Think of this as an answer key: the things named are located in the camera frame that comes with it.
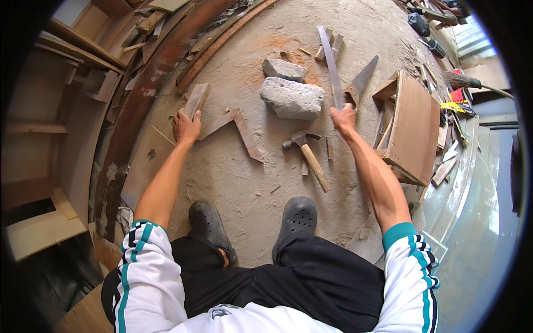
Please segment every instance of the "hand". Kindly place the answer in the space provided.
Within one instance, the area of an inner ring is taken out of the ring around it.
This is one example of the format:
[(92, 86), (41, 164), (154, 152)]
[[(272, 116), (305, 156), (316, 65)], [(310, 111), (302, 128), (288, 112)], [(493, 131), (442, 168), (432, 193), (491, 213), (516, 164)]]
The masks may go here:
[(335, 129), (339, 130), (345, 139), (352, 131), (355, 131), (356, 115), (353, 113), (353, 106), (351, 103), (346, 103), (341, 111), (331, 108), (329, 113), (331, 114)]
[(191, 120), (183, 113), (183, 110), (184, 109), (180, 109), (180, 111), (174, 115), (174, 119), (172, 120), (174, 139), (176, 140), (176, 144), (184, 143), (192, 146), (200, 135), (201, 111), (196, 111), (193, 120)]

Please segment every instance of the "saw blade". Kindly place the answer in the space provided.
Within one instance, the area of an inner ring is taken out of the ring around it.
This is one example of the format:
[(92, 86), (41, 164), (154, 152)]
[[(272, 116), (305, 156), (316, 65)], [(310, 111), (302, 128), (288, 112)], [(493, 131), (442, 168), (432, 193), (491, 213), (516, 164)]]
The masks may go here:
[(358, 96), (361, 96), (363, 89), (365, 88), (368, 79), (372, 75), (374, 68), (376, 68), (377, 61), (379, 56), (375, 56), (370, 62), (353, 78), (352, 84), (356, 88)]
[(338, 79), (337, 65), (333, 58), (331, 46), (329, 45), (328, 37), (323, 26), (317, 26), (318, 34), (320, 35), (320, 41), (324, 48), (324, 55), (326, 56), (326, 62), (328, 64), (329, 77), (333, 85), (333, 97), (335, 99), (335, 108), (342, 110), (344, 108), (344, 98), (342, 96), (341, 82)]

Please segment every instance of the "hammer head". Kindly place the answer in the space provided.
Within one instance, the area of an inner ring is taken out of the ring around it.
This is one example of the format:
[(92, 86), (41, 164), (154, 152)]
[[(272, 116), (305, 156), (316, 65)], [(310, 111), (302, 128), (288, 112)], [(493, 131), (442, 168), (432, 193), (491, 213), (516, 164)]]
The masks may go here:
[(308, 137), (319, 140), (322, 136), (320, 134), (309, 132), (306, 129), (306, 130), (295, 133), (293, 136), (290, 137), (290, 140), (285, 141), (284, 143), (281, 144), (281, 146), (285, 150), (289, 149), (293, 143), (296, 143), (298, 146), (301, 147), (307, 144)]

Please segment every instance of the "claw hammer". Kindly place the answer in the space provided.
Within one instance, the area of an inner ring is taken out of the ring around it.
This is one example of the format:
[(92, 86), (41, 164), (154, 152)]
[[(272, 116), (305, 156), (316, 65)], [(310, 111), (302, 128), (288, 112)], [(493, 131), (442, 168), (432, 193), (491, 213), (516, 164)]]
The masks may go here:
[(324, 171), (322, 171), (320, 164), (318, 164), (316, 157), (314, 156), (313, 152), (311, 151), (311, 148), (309, 148), (309, 145), (307, 144), (308, 137), (319, 140), (322, 136), (316, 133), (311, 133), (307, 130), (299, 131), (293, 136), (291, 136), (289, 140), (282, 143), (281, 146), (285, 150), (288, 150), (293, 145), (293, 143), (296, 143), (300, 146), (300, 148), (302, 149), (302, 154), (304, 155), (309, 166), (311, 167), (311, 170), (313, 170), (314, 175), (317, 177), (320, 186), (322, 186), (322, 189), (324, 190), (324, 193), (326, 193), (327, 191), (331, 190), (331, 186), (329, 186), (329, 182), (326, 178), (326, 175), (324, 174)]

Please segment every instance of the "broom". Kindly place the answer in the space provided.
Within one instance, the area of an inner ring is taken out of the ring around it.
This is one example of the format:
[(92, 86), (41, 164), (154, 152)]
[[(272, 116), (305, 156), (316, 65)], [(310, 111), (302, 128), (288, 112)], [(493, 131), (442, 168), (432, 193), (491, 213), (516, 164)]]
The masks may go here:
[(453, 89), (459, 89), (459, 88), (487, 88), (489, 90), (494, 91), (495, 93), (498, 93), (500, 95), (504, 95), (505, 97), (509, 97), (510, 99), (514, 100), (513, 95), (510, 93), (506, 93), (503, 90), (492, 88), (489, 86), (486, 86), (484, 84), (481, 84), (481, 81), (478, 79), (475, 79), (473, 77), (468, 77), (466, 75), (453, 73), (453, 72), (444, 72), (444, 76), (446, 77), (446, 80), (451, 83), (451, 86)]

